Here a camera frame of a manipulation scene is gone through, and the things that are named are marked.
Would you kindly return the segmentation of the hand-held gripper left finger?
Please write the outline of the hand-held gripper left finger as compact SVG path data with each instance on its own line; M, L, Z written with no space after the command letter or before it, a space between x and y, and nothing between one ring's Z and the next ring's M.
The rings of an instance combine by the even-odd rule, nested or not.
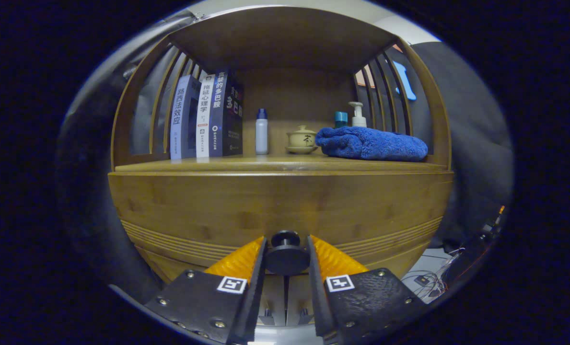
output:
M260 237L207 271L186 269L145 307L164 323L217 345L255 338L267 239Z

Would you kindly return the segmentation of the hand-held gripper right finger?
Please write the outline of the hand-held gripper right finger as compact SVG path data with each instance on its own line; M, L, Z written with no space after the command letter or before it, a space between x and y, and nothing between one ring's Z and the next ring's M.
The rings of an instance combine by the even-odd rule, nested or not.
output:
M389 269L353 269L352 258L307 237L317 336L324 343L380 343L429 311Z

